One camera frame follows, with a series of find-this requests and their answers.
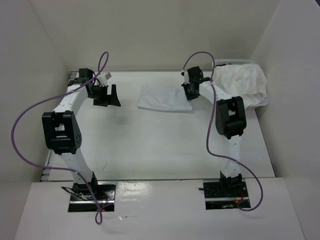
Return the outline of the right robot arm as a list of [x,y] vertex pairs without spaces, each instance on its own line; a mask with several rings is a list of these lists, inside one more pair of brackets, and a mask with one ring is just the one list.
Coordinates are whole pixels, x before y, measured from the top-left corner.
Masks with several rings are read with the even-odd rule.
[[[188,101],[200,96],[200,84],[208,82],[209,77],[204,77],[200,67],[195,66],[183,71],[182,76],[186,77],[182,84]],[[233,96],[229,99],[218,100],[215,104],[215,127],[217,132],[231,140],[233,137],[240,137],[247,127],[245,106],[243,98]],[[242,184],[242,174],[236,158],[228,157],[228,162],[220,170],[219,192],[225,196],[231,196]]]

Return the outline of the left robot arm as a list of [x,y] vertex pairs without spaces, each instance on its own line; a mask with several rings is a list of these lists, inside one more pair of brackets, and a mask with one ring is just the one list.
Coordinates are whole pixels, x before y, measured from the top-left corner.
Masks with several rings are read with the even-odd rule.
[[115,84],[108,86],[111,73],[97,77],[88,68],[81,68],[78,77],[69,81],[66,95],[51,112],[42,115],[46,146],[64,160],[73,176],[72,192],[93,200],[102,193],[94,172],[88,167],[81,151],[82,133],[76,116],[86,99],[95,106],[120,107]]

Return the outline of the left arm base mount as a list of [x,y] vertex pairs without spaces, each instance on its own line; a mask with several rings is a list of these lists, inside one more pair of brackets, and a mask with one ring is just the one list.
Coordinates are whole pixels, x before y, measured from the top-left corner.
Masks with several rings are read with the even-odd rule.
[[[96,212],[98,207],[94,201],[93,195],[84,184],[82,186],[61,187],[70,195],[68,212]],[[115,209],[116,183],[99,181],[96,189],[92,190],[99,206],[103,212],[113,212]]]

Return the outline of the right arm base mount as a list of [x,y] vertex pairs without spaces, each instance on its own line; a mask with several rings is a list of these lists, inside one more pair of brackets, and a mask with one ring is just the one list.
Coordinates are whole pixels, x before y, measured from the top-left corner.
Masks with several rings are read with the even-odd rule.
[[229,190],[223,190],[219,180],[204,180],[203,186],[198,188],[204,193],[206,210],[250,209],[251,203],[246,182]]

